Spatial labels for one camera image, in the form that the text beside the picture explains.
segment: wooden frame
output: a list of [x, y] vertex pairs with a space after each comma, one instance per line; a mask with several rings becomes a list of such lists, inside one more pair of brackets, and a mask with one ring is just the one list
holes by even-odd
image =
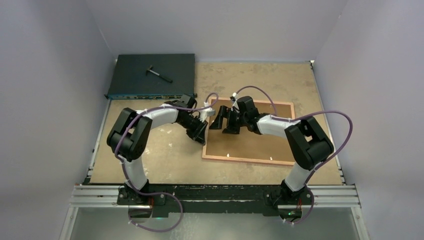
[[[215, 98], [211, 97], [209, 98], [209, 103], [211, 103]], [[219, 100], [224, 101], [230, 101], [229, 98], [220, 97]], [[266, 100], [253, 100], [255, 103], [261, 103], [261, 104], [271, 104], [269, 101]], [[291, 116], [282, 116], [285, 118], [295, 118], [295, 108], [294, 104], [292, 102], [280, 102], [275, 101], [274, 104], [277, 105], [285, 105], [290, 107], [290, 113]], [[208, 155], [207, 154], [207, 148], [208, 148], [208, 136], [209, 136], [209, 126], [206, 128], [205, 131], [205, 138], [206, 138], [206, 144], [203, 146], [202, 149], [202, 159], [205, 160], [218, 160], [218, 161], [228, 161], [228, 162], [239, 162], [239, 163], [254, 163], [254, 164], [265, 164], [265, 165], [277, 165], [277, 166], [293, 166], [295, 164], [294, 159], [293, 161], [281, 161], [281, 160], [267, 160], [267, 159], [258, 159], [258, 158], [245, 158], [245, 157], [233, 157], [233, 156], [221, 156], [221, 155]]]

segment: white wall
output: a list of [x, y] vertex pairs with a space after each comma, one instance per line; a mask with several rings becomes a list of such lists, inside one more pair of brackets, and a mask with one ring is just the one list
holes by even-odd
[[[372, 239], [424, 236], [424, 1], [350, 0], [314, 65], [326, 109], [353, 135], [340, 161]], [[329, 116], [335, 142], [346, 122]]]
[[111, 52], [315, 59], [347, 0], [87, 0]]
[[1, 239], [58, 239], [113, 57], [84, 0], [0, 3]]

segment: wooden table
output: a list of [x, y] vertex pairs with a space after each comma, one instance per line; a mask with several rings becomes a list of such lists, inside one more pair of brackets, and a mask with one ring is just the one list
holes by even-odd
[[[309, 63], [234, 63], [200, 62], [196, 64], [195, 92], [198, 102], [208, 93], [229, 97], [246, 85], [266, 91], [273, 100], [293, 102], [297, 117], [322, 110], [314, 74]], [[245, 89], [240, 96], [256, 100], [267, 98], [255, 89]], [[95, 159], [91, 183], [123, 183], [119, 161], [106, 145], [106, 137], [123, 108], [149, 109], [163, 100], [113, 100], [104, 123]], [[328, 133], [324, 116], [317, 116]], [[289, 174], [290, 166], [269, 166], [253, 163], [222, 162], [202, 159], [202, 146], [186, 135], [178, 124], [167, 124], [150, 132], [142, 155], [144, 172], [151, 183], [178, 184], [280, 184]], [[312, 177], [312, 185], [341, 185], [336, 161], [333, 159]]]

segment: hammer head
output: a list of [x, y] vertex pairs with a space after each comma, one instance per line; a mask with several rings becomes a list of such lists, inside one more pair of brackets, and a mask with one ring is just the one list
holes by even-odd
[[150, 65], [147, 69], [146, 69], [146, 75], [149, 73], [149, 71], [153, 68], [153, 65]]

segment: wooden tray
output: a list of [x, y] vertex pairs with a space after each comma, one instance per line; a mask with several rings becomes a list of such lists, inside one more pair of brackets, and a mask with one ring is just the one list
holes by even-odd
[[[273, 113], [269, 101], [253, 100], [260, 113]], [[274, 102], [277, 115], [283, 118], [295, 118], [295, 109], [292, 102]], [[221, 105], [232, 106], [229, 98], [220, 98], [212, 107], [218, 113]], [[216, 116], [208, 118], [209, 125]], [[222, 128], [227, 125], [224, 118]], [[240, 134], [224, 134], [222, 130], [206, 129], [206, 145], [203, 146], [202, 158], [242, 163], [267, 165], [293, 166], [295, 159], [285, 138], [273, 135], [259, 135], [248, 131], [246, 127], [240, 129]]]

